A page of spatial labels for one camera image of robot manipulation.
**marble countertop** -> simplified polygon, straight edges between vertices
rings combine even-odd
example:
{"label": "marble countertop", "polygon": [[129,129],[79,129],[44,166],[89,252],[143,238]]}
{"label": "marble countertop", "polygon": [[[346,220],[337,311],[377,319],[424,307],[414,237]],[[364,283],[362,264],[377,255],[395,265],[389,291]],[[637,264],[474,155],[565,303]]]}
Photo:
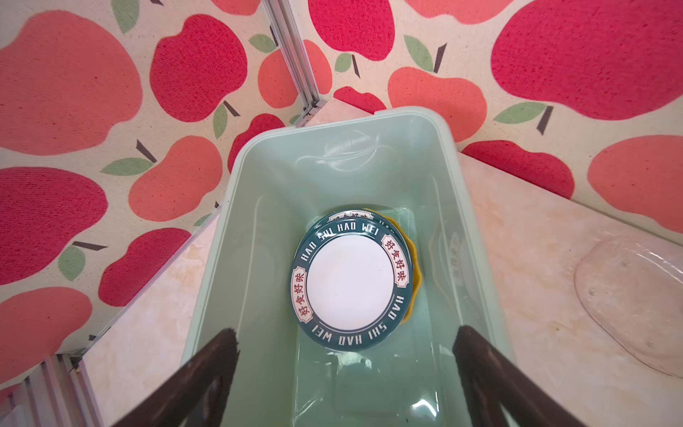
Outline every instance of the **marble countertop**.
{"label": "marble countertop", "polygon": [[[333,99],[308,126],[364,115]],[[654,237],[475,159],[458,159],[519,368],[587,425],[679,426],[683,379],[626,352],[574,288],[576,265],[600,241]],[[216,217],[85,354],[105,425],[180,366]]]}

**ceramic plate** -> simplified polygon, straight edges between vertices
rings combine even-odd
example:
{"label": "ceramic plate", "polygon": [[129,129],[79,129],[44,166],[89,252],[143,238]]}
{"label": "ceramic plate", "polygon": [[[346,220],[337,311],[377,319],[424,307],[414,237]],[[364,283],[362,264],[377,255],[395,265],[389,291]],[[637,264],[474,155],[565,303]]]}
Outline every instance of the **ceramic plate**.
{"label": "ceramic plate", "polygon": [[306,234],[292,265],[290,293],[309,337],[333,350],[356,351],[381,342],[401,323],[413,268],[398,236],[360,215]]}

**plastic storage bin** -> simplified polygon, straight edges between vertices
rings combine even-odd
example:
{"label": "plastic storage bin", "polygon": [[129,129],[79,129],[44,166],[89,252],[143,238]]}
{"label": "plastic storage bin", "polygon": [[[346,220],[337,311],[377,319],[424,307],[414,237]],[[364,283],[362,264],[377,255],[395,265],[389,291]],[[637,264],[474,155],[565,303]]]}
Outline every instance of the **plastic storage bin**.
{"label": "plastic storage bin", "polygon": [[[413,317],[358,353],[313,343],[292,315],[289,274],[308,227],[347,207],[379,210],[416,242]],[[512,359],[486,251],[445,121],[405,107],[274,130],[238,155],[183,363],[220,330],[240,358],[223,425],[468,426],[451,352],[471,325]]]}

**apple pattern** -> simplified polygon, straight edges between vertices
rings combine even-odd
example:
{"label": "apple pattern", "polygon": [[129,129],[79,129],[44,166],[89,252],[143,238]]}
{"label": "apple pattern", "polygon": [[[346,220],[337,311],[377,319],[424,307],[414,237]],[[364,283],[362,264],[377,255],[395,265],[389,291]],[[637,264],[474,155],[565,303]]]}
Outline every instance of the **apple pattern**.
{"label": "apple pattern", "polygon": [[[10,8],[16,26],[0,38],[3,393],[50,354],[103,333],[199,229],[252,120],[265,114],[278,127],[301,112],[258,92],[265,55],[249,37],[270,33],[259,4]],[[326,57],[306,47],[329,91]]]}
{"label": "apple pattern", "polygon": [[446,44],[434,62],[427,47],[412,36],[404,36],[410,57],[421,68],[402,67],[389,77],[387,92],[392,107],[417,105],[439,113],[448,123],[455,142],[474,135],[486,120],[487,105],[482,90],[469,80],[440,78]]}
{"label": "apple pattern", "polygon": [[450,15],[463,24],[480,24],[501,13],[512,0],[406,0],[406,3],[426,18]]}
{"label": "apple pattern", "polygon": [[[405,49],[365,56],[363,79],[352,79],[342,74],[352,53],[387,45],[376,29],[389,28],[388,13],[369,12],[380,3],[293,1],[302,38],[335,51],[324,51],[334,98],[370,113],[430,108],[465,154],[683,243],[680,209],[665,208],[683,176],[671,160],[683,135],[683,3],[390,0]],[[642,172],[645,160],[661,174]],[[615,161],[622,170],[604,172]]]}
{"label": "apple pattern", "polygon": [[[432,108],[465,154],[683,243],[683,3],[290,3],[323,100]],[[219,207],[248,140],[297,121],[259,4],[10,8],[0,324],[12,327],[0,328],[0,389],[99,335]]]}
{"label": "apple pattern", "polygon": [[235,33],[209,15],[192,15],[182,31],[156,45],[150,86],[161,108],[181,122],[207,118],[247,79],[247,54]]}
{"label": "apple pattern", "polygon": [[510,141],[473,142],[462,153],[557,195],[572,198],[572,171],[555,156],[528,152]]}
{"label": "apple pattern", "polygon": [[285,124],[272,114],[259,114],[251,121],[249,128],[237,135],[235,141],[232,143],[232,148],[230,148],[230,155],[227,158],[227,169],[232,172],[232,167],[235,164],[235,158],[239,154],[242,147],[244,147],[247,142],[260,133],[267,130],[278,129],[285,127]]}
{"label": "apple pattern", "polygon": [[0,50],[0,147],[52,156],[95,147],[140,110],[142,87],[121,43],[62,10],[32,16]]}
{"label": "apple pattern", "polygon": [[370,61],[382,61],[393,48],[395,27],[389,0],[308,0],[316,31],[336,51],[336,71],[346,71],[351,63],[360,77],[355,52]]}
{"label": "apple pattern", "polygon": [[683,94],[682,17],[678,0],[535,0],[499,34],[491,70],[512,95],[630,119]]}

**green leaf print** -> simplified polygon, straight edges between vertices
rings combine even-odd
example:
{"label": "green leaf print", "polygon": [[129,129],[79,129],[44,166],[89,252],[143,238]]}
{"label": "green leaf print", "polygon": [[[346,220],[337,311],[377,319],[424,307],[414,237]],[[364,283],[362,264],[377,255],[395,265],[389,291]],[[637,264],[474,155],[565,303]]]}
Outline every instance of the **green leaf print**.
{"label": "green leaf print", "polygon": [[216,139],[220,138],[223,132],[225,132],[225,127],[227,126],[227,108],[223,103],[218,104],[218,108],[214,112],[214,135]]}
{"label": "green leaf print", "polygon": [[111,9],[121,32],[127,33],[140,16],[140,0],[111,0]]}
{"label": "green leaf print", "polygon": [[210,215],[211,215],[211,214],[206,214],[206,215],[204,215],[202,218],[199,218],[199,219],[197,220],[197,222],[195,223],[195,227],[199,227],[201,224],[203,224],[204,221],[206,221],[206,219],[207,219]]}
{"label": "green leaf print", "polygon": [[79,248],[69,245],[61,253],[57,263],[61,274],[69,281],[73,281],[85,267],[85,254]]}
{"label": "green leaf print", "polygon": [[351,68],[351,54],[342,53],[337,57],[335,62],[335,71],[344,72]]}
{"label": "green leaf print", "polygon": [[249,39],[251,46],[254,46],[257,50],[263,53],[273,52],[276,48],[273,39],[266,36],[265,34],[257,34]]}
{"label": "green leaf print", "polygon": [[541,114],[546,107],[543,102],[520,102],[507,108],[493,120],[505,124],[524,123]]}
{"label": "green leaf print", "polygon": [[107,175],[131,176],[142,174],[152,166],[153,163],[147,159],[126,157],[109,163],[101,172]]}
{"label": "green leaf print", "polygon": [[403,36],[406,41],[406,47],[410,57],[415,61],[417,66],[425,71],[434,71],[434,63],[432,62],[432,55],[429,53],[427,47],[415,37]]}

